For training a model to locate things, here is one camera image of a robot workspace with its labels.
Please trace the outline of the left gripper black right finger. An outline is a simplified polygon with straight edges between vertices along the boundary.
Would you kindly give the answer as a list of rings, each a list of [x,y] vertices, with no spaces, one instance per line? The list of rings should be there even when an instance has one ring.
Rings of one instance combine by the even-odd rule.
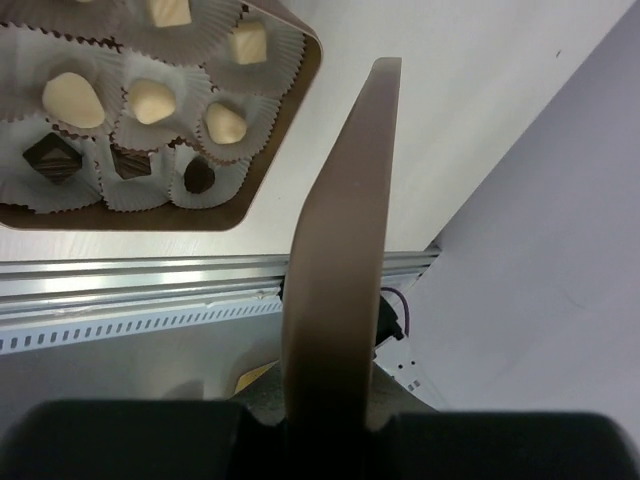
[[[369,479],[636,479],[639,449],[589,412],[439,412],[372,374]]]

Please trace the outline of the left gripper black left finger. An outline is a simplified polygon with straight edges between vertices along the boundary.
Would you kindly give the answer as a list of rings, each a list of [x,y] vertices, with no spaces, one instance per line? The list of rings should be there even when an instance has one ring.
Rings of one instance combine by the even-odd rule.
[[[187,382],[161,400],[55,400],[1,440],[4,479],[282,479],[274,364],[228,400]]]

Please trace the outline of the gold tin lid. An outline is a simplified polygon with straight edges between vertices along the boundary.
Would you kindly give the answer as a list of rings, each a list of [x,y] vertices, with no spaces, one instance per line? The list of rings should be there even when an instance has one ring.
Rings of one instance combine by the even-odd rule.
[[[284,282],[286,419],[297,431],[366,423],[402,61],[374,61],[306,200]]]

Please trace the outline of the dark round chocolate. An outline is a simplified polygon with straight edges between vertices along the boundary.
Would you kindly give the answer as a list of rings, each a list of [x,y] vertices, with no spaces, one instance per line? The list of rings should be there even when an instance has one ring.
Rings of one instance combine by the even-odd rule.
[[[183,183],[187,192],[202,194],[209,190],[216,181],[215,171],[201,156],[194,157],[183,174]]]

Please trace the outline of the dark square chocolate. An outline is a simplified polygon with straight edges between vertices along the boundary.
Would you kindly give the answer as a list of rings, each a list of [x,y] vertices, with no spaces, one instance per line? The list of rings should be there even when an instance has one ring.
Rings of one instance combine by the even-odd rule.
[[[110,147],[113,166],[123,180],[146,177],[151,174],[150,158],[146,154],[125,151],[112,145]]]
[[[54,185],[82,169],[82,154],[55,133],[48,133],[22,153],[26,162]]]

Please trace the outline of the white heart chocolate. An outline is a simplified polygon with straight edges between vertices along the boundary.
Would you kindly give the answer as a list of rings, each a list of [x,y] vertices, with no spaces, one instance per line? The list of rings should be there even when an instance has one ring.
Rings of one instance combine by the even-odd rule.
[[[64,72],[49,80],[41,100],[47,114],[76,128],[97,128],[106,118],[92,85],[73,72]]]

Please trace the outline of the white square chocolate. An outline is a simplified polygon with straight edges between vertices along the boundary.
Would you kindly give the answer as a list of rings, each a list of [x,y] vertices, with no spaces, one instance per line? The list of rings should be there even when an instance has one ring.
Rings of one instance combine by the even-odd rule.
[[[188,0],[147,0],[146,7],[155,27],[168,28],[192,23]]]
[[[253,65],[267,61],[267,33],[260,21],[242,21],[228,35],[236,64]]]

